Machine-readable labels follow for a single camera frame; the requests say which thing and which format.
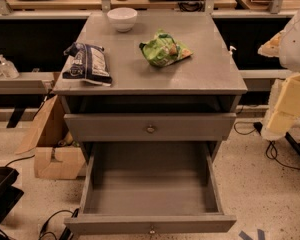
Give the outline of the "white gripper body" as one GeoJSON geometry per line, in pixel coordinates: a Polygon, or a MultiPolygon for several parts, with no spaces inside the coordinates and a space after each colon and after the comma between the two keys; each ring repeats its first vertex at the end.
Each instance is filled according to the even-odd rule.
{"type": "Polygon", "coordinates": [[[285,80],[276,79],[272,85],[261,136],[270,141],[285,136],[300,117],[300,73],[285,80]]]}

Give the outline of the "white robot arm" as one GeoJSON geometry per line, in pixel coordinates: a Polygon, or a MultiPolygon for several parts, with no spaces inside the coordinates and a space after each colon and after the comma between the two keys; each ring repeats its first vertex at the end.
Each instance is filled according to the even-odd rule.
{"type": "Polygon", "coordinates": [[[274,141],[284,137],[300,117],[300,9],[258,53],[278,57],[280,65],[292,71],[285,80],[276,79],[270,91],[261,136],[274,141]]]}

